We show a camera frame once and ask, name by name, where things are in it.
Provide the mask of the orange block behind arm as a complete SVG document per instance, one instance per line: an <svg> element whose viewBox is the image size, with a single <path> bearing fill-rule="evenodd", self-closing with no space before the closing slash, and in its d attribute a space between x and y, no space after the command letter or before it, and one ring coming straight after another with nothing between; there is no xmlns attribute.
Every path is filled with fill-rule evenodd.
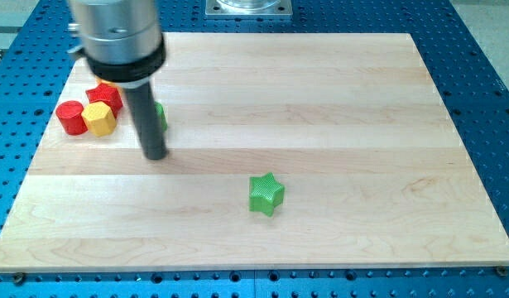
<svg viewBox="0 0 509 298"><path fill-rule="evenodd" d="M117 90L118 90L118 92L121 92L121 91L122 91L122 89L121 89L121 88L120 88L117 84L115 84L114 82L110 82L110 81L108 81L108 80L101 79L101 78L99 78L99 77L95 77L95 79L96 79L97 84L106 84L106 85L108 85L108 86L110 86L110 87L112 87L112 88L117 89Z"/></svg>

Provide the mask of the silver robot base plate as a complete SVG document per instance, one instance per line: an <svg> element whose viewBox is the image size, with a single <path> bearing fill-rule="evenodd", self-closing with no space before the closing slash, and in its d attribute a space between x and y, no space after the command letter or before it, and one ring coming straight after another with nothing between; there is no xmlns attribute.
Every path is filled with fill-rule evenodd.
<svg viewBox="0 0 509 298"><path fill-rule="evenodd" d="M226 17L291 17L291 0L206 0L205 15Z"/></svg>

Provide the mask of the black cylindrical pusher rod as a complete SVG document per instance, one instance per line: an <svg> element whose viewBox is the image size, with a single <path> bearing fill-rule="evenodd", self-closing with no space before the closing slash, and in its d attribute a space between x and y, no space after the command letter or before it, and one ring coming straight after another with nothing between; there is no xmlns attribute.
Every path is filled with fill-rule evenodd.
<svg viewBox="0 0 509 298"><path fill-rule="evenodd" d="M122 83L127 106L143 151L148 160L166 157L166 141L148 79Z"/></svg>

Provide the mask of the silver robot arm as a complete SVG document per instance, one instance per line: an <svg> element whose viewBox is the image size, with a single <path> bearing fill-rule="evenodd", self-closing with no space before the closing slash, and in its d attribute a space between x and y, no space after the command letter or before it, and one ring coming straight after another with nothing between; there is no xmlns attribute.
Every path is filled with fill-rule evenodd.
<svg viewBox="0 0 509 298"><path fill-rule="evenodd" d="M69 0L68 4L80 39L70 52L85 58L94 75L122 88L144 157L166 157L164 130L150 83L166 60L156 2Z"/></svg>

